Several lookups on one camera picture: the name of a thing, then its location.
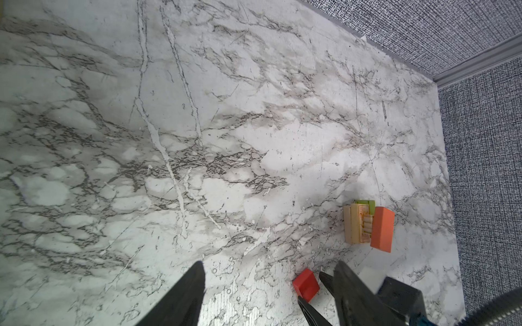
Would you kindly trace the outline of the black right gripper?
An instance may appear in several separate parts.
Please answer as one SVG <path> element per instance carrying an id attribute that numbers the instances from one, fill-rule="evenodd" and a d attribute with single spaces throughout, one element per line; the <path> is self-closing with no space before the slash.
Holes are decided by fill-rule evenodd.
<path id="1" fill-rule="evenodd" d="M 325 272 L 319 273 L 319 279 L 334 296 L 334 277 Z M 377 292 L 377 297 L 406 325 L 417 325 L 422 317 L 427 316 L 423 293 L 403 282 L 386 277 Z M 303 297 L 298 297 L 299 307 L 310 326 L 332 326 Z"/>

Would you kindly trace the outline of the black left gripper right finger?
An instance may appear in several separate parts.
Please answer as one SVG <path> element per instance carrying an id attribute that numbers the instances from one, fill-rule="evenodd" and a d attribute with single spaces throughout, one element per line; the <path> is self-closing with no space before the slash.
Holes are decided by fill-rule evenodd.
<path id="1" fill-rule="evenodd" d="M 340 325 L 404 325 L 345 262 L 335 266 L 333 284 Z"/>

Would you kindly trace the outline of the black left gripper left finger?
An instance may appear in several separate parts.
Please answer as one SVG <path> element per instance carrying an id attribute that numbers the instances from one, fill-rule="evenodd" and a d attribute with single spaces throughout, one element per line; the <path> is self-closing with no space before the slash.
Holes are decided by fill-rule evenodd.
<path id="1" fill-rule="evenodd" d="M 137 325 L 196 326 L 204 295 L 205 270 L 202 261 L 197 261 Z"/>

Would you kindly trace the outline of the small red cube block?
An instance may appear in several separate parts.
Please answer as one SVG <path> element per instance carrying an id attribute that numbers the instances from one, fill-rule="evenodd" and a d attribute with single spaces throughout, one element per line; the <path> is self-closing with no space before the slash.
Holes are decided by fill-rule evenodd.
<path id="1" fill-rule="evenodd" d="M 298 296 L 302 297 L 306 302 L 310 301 L 319 292 L 319 283 L 314 273 L 306 268 L 293 281 L 292 285 Z"/>

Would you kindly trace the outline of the orange red rectangular block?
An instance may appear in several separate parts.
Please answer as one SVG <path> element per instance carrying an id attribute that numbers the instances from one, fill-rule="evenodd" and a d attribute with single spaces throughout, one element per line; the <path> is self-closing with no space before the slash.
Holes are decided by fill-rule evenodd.
<path id="1" fill-rule="evenodd" d="M 371 247 L 390 253 L 394 234 L 395 213 L 388 208 L 377 206 L 372 222 Z"/>

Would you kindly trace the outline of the printed wood block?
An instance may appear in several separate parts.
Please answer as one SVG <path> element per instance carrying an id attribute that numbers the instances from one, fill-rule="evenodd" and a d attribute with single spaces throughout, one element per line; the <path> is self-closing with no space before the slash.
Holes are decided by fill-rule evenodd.
<path id="1" fill-rule="evenodd" d="M 366 205 L 351 204 L 352 244 L 371 242 L 373 215 Z"/>

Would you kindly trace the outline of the lime green rectangular block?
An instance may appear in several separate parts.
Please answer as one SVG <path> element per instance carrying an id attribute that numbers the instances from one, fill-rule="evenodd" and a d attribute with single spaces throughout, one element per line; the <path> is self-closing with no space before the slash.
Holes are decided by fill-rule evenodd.
<path id="1" fill-rule="evenodd" d="M 368 207 L 369 214 L 375 214 L 376 202 L 374 200 L 355 200 L 353 203 L 358 205 L 366 205 Z"/>

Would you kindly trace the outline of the plain wood rectangular block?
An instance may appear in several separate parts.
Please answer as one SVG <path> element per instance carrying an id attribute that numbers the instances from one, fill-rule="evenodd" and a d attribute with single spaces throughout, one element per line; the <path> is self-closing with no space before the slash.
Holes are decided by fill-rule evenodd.
<path id="1" fill-rule="evenodd" d="M 351 206 L 345 205 L 343 207 L 343 219 L 344 219 L 344 230 L 345 230 L 345 241 L 352 244 L 352 215 Z"/>

